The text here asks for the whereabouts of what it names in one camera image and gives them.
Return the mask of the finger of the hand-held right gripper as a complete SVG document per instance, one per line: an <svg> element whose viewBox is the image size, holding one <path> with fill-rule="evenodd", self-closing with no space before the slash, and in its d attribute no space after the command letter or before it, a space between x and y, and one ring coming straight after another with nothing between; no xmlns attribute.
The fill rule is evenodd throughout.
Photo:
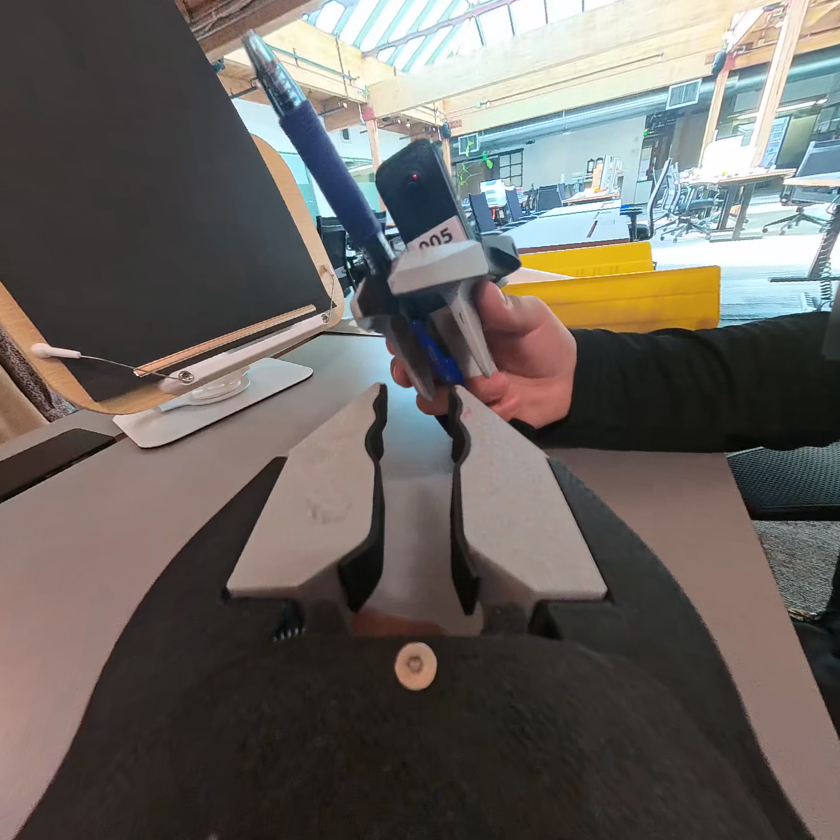
<svg viewBox="0 0 840 840"><path fill-rule="evenodd" d="M385 336L415 391L423 399L431 401L435 397L431 364L387 282L362 281L351 302L351 310L362 329Z"/></svg>
<svg viewBox="0 0 840 840"><path fill-rule="evenodd" d="M473 289L494 276L478 241L424 246L396 260L388 284L407 322L410 350L421 382L463 382L497 372Z"/></svg>

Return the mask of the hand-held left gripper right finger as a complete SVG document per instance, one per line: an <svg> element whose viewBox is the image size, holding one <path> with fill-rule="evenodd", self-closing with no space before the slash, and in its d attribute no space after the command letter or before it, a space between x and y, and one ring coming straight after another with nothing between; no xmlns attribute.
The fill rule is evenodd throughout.
<svg viewBox="0 0 840 840"><path fill-rule="evenodd" d="M462 612L594 603L607 586L550 459L457 385L449 395L454 469L451 578Z"/></svg>

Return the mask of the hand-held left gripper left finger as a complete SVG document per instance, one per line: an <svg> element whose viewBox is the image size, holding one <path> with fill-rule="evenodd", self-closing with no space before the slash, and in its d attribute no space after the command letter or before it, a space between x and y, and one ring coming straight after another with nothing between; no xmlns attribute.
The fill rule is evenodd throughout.
<svg viewBox="0 0 840 840"><path fill-rule="evenodd" d="M226 584L234 597L357 613L384 566L387 388L354 398L286 458Z"/></svg>

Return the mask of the blue pen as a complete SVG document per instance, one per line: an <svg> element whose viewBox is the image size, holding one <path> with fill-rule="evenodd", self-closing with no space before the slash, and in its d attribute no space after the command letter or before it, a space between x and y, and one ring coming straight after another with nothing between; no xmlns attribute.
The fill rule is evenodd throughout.
<svg viewBox="0 0 840 840"><path fill-rule="evenodd" d="M360 250L366 267L362 281L386 281L389 287L394 264L405 252L399 256L393 253L359 184L340 159L312 104L274 51L253 29L242 38L242 43L281 128ZM465 381L434 383L436 392L437 384L454 386L463 385Z"/></svg>

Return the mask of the person's right hand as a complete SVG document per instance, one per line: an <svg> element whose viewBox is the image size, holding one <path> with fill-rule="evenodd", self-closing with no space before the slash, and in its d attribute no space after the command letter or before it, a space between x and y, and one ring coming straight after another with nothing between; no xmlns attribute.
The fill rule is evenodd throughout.
<svg viewBox="0 0 840 840"><path fill-rule="evenodd" d="M509 296L488 280L473 297L497 372L466 379L465 389L506 422L541 429L565 419L577 356L571 331L539 298Z"/></svg>

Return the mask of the black mesh chair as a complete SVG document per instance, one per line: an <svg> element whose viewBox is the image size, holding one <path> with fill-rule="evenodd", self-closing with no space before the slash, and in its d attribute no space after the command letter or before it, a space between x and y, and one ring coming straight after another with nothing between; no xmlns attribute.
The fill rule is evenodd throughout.
<svg viewBox="0 0 840 840"><path fill-rule="evenodd" d="M752 448L727 461L752 520L839 521L839 443Z"/></svg>

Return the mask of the black board on white stand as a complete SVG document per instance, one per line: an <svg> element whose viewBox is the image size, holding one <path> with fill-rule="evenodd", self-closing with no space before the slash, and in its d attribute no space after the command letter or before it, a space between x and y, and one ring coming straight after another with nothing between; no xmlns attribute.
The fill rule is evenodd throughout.
<svg viewBox="0 0 840 840"><path fill-rule="evenodd" d="M49 389L168 444L312 369L340 282L174 2L2 2L2 328Z"/></svg>

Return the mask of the wooden top office table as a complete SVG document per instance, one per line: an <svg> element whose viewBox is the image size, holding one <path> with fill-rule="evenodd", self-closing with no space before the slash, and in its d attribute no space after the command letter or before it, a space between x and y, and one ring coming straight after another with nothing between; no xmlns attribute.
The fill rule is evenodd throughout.
<svg viewBox="0 0 840 840"><path fill-rule="evenodd" d="M749 206L758 186L782 182L793 176L795 169L759 168L740 175L690 177L686 186L694 191L716 190L723 193L721 210L716 223L704 229L710 242L739 240L748 219Z"/></svg>

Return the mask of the black office chair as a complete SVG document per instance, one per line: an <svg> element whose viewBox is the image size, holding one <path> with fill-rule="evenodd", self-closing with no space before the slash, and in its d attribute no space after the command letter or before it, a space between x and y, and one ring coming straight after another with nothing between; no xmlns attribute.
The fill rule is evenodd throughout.
<svg viewBox="0 0 840 840"><path fill-rule="evenodd" d="M780 235L800 224L815 226L822 233L828 226L828 207L838 198L839 140L817 140L809 144L805 156L780 191L780 204L794 212L762 227L767 234L778 227Z"/></svg>

